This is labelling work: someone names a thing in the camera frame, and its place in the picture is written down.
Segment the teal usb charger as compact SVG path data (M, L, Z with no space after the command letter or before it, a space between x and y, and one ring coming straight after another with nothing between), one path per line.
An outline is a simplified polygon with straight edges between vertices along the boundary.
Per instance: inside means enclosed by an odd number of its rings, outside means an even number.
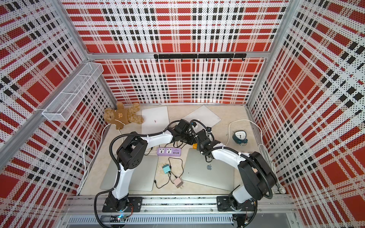
M165 174L168 174L171 171L171 167L169 164L163 166L163 171Z

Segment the pink usb charger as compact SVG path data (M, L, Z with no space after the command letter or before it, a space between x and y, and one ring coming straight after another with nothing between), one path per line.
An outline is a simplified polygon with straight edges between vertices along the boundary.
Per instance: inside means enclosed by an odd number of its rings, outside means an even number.
M176 178L174 181L173 181L174 185L177 187L177 188L180 188L182 185L183 185L183 181L181 180L181 178Z

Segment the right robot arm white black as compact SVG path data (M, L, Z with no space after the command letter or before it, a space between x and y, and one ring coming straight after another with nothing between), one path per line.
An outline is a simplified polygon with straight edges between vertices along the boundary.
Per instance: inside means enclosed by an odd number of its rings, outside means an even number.
M258 152L251 154L238 152L214 139L208 128L198 120L190 121L190 129L197 143L197 149L205 156L222 161L236 168L243 184L236 187L228 196L233 210L240 210L248 200L272 199L272 188L277 183L276 175Z

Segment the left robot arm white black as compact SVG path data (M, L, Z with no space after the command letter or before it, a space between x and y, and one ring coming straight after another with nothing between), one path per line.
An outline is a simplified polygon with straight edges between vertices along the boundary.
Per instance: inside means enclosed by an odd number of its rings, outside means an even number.
M101 194L108 193L102 209L103 212L120 212L133 209L134 205L128 199L129 185L135 168L142 162L145 150L161 144L181 141L192 145L195 143L193 131L197 124L184 119L173 121L157 133L138 134L131 132L115 137L109 145L109 154L117 166L117 176L114 186L95 196L94 212L97 212L97 200Z

